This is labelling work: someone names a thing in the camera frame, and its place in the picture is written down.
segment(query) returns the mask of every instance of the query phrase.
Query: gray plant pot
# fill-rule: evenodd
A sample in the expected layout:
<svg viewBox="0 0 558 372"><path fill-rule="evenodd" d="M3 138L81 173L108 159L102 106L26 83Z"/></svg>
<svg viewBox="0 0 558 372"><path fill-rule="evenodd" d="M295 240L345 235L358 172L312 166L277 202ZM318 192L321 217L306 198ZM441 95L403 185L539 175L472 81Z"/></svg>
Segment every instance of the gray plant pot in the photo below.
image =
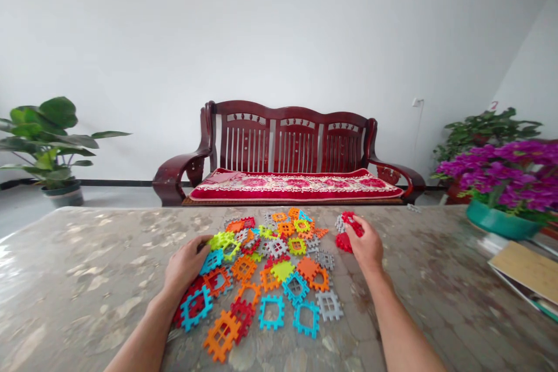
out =
<svg viewBox="0 0 558 372"><path fill-rule="evenodd" d="M74 180L72 184L62 189L47 190L43 186L41 191L48 199L51 200L55 208L83 205L83 194L81 193L79 180Z"/></svg>

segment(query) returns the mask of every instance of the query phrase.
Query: forearm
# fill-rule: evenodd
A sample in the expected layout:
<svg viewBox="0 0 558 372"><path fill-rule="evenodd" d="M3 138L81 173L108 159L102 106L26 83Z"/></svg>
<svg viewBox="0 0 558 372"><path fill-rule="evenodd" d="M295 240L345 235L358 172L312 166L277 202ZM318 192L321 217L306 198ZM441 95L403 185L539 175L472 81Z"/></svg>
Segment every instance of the forearm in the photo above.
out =
<svg viewBox="0 0 558 372"><path fill-rule="evenodd" d="M385 272L365 273L389 372L445 371L439 356L397 297Z"/></svg>
<svg viewBox="0 0 558 372"><path fill-rule="evenodd" d="M169 328L180 298L178 292L165 290L153 298L144 317L105 372L159 371Z"/></svg>

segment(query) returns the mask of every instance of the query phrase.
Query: fiddle leaf plant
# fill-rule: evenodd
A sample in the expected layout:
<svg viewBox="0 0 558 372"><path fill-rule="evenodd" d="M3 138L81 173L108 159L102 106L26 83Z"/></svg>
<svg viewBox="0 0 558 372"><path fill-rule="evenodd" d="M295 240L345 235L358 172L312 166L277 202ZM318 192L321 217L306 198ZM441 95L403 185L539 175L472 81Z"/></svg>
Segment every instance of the fiddle leaf plant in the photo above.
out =
<svg viewBox="0 0 558 372"><path fill-rule="evenodd" d="M88 148L99 148L96 140L131 135L119 131L69 135L66 130L76 124L76 106L63 96L40 106L12 109L10 119L0 118L0 131L13 135L0 139L0 151L13 153L25 164L5 164L0 170L24 170L39 179L46 189L61 189L75 180L72 167L93 165L91 160L74 161L74 158L95 156Z"/></svg>

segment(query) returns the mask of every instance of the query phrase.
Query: potted plant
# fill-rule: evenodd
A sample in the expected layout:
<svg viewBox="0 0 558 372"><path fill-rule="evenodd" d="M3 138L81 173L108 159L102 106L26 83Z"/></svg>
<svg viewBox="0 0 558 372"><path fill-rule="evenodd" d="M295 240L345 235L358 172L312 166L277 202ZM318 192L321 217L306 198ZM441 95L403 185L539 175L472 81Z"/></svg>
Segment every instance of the potted plant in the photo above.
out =
<svg viewBox="0 0 558 372"><path fill-rule="evenodd" d="M486 111L480 115L468 116L463 122L454 122L444 128L450 130L448 139L444 144L439 144L434 149L434 158L437 165L444 161L453 160L472 147L485 144L502 146L517 140L528 140L540 134L537 127L542 124L534 121L518 121L512 117L516 115L514 108L507 108L499 115L496 111ZM470 197L458 198L461 189L459 178L449 179L449 203L469 203Z"/></svg>
<svg viewBox="0 0 558 372"><path fill-rule="evenodd" d="M92 166L90 149L99 148L96 140L121 137L129 133L104 131L92 135L68 135L66 130L77 124L76 107L65 97L48 100L40 106L12 109L10 119L0 118L0 130L13 136L0 139L0 151L8 151L26 164L6 164L0 170L21 169L39 179L41 190L54 206L83 204L80 182L72 173L73 166Z"/></svg>
<svg viewBox="0 0 558 372"><path fill-rule="evenodd" d="M467 208L473 224L520 240L555 219L557 169L557 143L518 141L472 148L454 161L442 162L437 172L461 178L461 188L473 198Z"/></svg>

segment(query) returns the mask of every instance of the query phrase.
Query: hand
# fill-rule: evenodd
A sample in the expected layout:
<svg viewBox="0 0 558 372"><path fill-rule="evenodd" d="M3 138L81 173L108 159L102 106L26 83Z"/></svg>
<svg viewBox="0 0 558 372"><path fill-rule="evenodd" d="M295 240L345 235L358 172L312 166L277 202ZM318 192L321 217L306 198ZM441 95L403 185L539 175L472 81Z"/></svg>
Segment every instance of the hand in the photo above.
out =
<svg viewBox="0 0 558 372"><path fill-rule="evenodd" d="M382 258L384 257L384 246L380 235L368 221L354 215L353 219L364 229L362 237L358 237L349 224L345 224L345 231L349 236L350 245L360 269L363 273L382 273Z"/></svg>
<svg viewBox="0 0 558 372"><path fill-rule="evenodd" d="M164 272L163 292L182 295L199 274L211 247L205 244L198 253L198 246L206 243L212 235L200 235L183 245L169 260Z"/></svg>

